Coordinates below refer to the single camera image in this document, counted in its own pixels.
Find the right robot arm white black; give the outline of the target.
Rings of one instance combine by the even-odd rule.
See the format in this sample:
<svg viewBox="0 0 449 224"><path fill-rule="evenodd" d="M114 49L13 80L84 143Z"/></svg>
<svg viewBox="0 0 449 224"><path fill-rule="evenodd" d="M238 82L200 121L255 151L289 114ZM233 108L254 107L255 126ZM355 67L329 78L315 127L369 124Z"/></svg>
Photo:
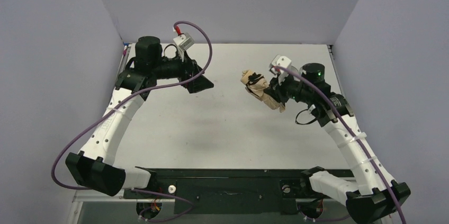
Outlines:
<svg viewBox="0 0 449 224"><path fill-rule="evenodd" d="M271 71L271 80L252 70L243 71L241 82L246 91L280 112L289 100L306 104L314 122L333 139L355 178L355 182L349 182L314 167L302 173L301 190L339 202L357 223L387 223L393 213L405 223L402 205L411 194L410 188L397 182L379 161L348 101L325 81L324 65L308 63L299 71L288 65L274 65Z"/></svg>

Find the beige folding umbrella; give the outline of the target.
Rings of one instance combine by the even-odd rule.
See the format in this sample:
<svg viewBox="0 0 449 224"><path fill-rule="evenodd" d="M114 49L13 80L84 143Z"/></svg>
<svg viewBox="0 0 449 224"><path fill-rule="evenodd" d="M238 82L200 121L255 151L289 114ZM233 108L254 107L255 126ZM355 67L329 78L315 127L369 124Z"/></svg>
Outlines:
<svg viewBox="0 0 449 224"><path fill-rule="evenodd" d="M246 91L255 97L257 100L263 102L266 106L268 106L272 110L279 110L280 113L285 111L285 105L281 104L279 101L276 101L273 97L265 93L265 90L268 90L269 83L264 78L260 80L255 85L249 85L247 86L246 83L248 82L248 76L256 73L252 70L243 70L242 76L240 81L244 84Z"/></svg>

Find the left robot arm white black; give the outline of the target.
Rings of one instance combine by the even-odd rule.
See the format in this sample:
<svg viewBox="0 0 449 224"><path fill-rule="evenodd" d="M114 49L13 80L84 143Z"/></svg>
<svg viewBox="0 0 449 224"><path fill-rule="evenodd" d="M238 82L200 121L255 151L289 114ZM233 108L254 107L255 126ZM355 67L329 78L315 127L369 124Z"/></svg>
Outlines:
<svg viewBox="0 0 449 224"><path fill-rule="evenodd" d="M158 87L158 80L176 78L191 94L214 87L203 75L203 68L187 55L193 44L191 36L179 34L172 44L176 48L172 58L164 55L157 37L141 37L133 45L135 54L127 55L127 63L118 74L104 120L95 126L79 152L66 157L65 164L78 185L109 196L122 189L150 186L150 171L115 167L115 156L133 116L150 91Z"/></svg>

